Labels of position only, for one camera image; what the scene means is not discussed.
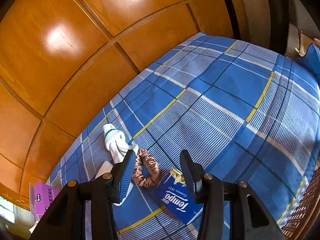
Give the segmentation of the blue tempo tissue pack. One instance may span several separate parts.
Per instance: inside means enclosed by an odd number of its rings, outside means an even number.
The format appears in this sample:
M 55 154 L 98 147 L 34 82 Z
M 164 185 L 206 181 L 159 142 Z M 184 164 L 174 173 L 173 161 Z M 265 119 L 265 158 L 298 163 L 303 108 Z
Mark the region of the blue tempo tissue pack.
M 175 167 L 163 177 L 152 194 L 183 224 L 190 224 L 203 210 L 203 204 L 196 204 L 189 196 L 183 173 Z

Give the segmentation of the white knitted glove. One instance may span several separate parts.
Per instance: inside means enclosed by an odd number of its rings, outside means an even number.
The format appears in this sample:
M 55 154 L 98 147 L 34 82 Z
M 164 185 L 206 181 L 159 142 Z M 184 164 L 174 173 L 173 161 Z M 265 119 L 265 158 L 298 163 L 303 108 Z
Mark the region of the white knitted glove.
M 103 126 L 103 131 L 105 146 L 106 149 L 111 153 L 114 164 L 122 162 L 128 150 L 133 150 L 135 155 L 137 155 L 138 145 L 136 145 L 135 143 L 133 145 L 128 145 L 124 132 L 116 129 L 113 124 L 105 124 Z M 111 162 L 105 161 L 97 172 L 95 179 L 105 173 L 110 172 L 112 170 L 112 167 L 113 165 L 111 164 Z M 130 179 L 130 184 L 129 188 L 127 189 L 126 196 L 121 200 L 119 204 L 114 203 L 114 205 L 121 206 L 127 199 L 132 189 L 133 183 Z

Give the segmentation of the brown satin scrunchie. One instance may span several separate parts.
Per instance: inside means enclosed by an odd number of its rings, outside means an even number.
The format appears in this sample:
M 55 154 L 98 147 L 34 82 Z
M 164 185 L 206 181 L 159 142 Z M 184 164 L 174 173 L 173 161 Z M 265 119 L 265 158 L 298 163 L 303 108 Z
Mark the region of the brown satin scrunchie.
M 149 176 L 143 174 L 143 167 L 146 167 Z M 133 170 L 132 179 L 141 187 L 152 187 L 159 183 L 160 168 L 159 163 L 146 149 L 139 148 L 136 154 L 135 168 Z

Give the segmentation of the purple carton box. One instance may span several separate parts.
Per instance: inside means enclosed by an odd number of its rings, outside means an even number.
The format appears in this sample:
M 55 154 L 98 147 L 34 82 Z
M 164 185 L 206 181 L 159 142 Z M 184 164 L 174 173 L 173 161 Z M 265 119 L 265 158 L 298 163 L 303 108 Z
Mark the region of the purple carton box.
M 39 221 L 53 202 L 60 190 L 44 183 L 36 183 L 33 186 L 29 183 L 30 212 Z

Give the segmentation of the blue plaid tablecloth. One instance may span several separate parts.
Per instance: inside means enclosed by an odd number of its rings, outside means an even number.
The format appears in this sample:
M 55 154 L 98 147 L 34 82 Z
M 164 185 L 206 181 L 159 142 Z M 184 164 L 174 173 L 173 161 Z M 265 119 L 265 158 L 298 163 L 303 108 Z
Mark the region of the blue plaid tablecloth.
M 206 172 L 245 180 L 280 228 L 319 155 L 319 49 L 294 60 L 245 41 L 198 33 L 130 81 L 84 128 L 48 184 L 93 180 L 112 155 L 103 126 L 148 150 L 161 177 L 188 150 Z

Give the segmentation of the wicker chair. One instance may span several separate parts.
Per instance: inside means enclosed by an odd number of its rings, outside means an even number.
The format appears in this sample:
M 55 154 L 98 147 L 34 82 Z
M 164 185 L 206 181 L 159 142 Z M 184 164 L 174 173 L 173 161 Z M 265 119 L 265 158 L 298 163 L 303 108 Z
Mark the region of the wicker chair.
M 287 223 L 281 228 L 285 239 L 304 239 L 319 215 L 319 168 Z

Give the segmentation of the wooden wall cabinet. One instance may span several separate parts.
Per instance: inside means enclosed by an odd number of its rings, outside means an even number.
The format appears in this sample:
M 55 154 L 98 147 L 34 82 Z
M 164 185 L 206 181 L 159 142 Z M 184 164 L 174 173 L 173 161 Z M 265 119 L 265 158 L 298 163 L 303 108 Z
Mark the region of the wooden wall cabinet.
M 1 0 L 1 15 L 1 196 L 24 209 L 138 73 L 200 31 L 233 36 L 224 0 Z

